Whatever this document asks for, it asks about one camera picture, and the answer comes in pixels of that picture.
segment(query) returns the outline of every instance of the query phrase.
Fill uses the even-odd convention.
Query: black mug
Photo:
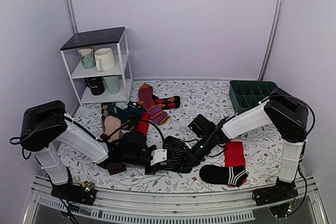
[[[85,78],[85,83],[90,88],[93,95],[100,95],[105,92],[103,78],[101,77]]]

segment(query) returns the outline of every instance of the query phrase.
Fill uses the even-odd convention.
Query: white mug
[[[109,70],[116,65],[111,48],[101,48],[95,51],[94,58],[99,72]]]

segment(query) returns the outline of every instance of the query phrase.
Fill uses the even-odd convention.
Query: green container
[[[230,81],[229,95],[235,113],[257,105],[277,87],[272,81]]]

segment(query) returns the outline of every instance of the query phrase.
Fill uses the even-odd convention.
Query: black shelf top
[[[121,40],[125,27],[85,31],[74,34],[62,47],[61,51],[106,44],[116,44]]]

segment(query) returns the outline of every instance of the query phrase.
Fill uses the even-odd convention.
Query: black and white striped sock
[[[248,176],[243,165],[236,167],[205,165],[199,171],[204,182],[217,185],[241,186],[243,180]]]

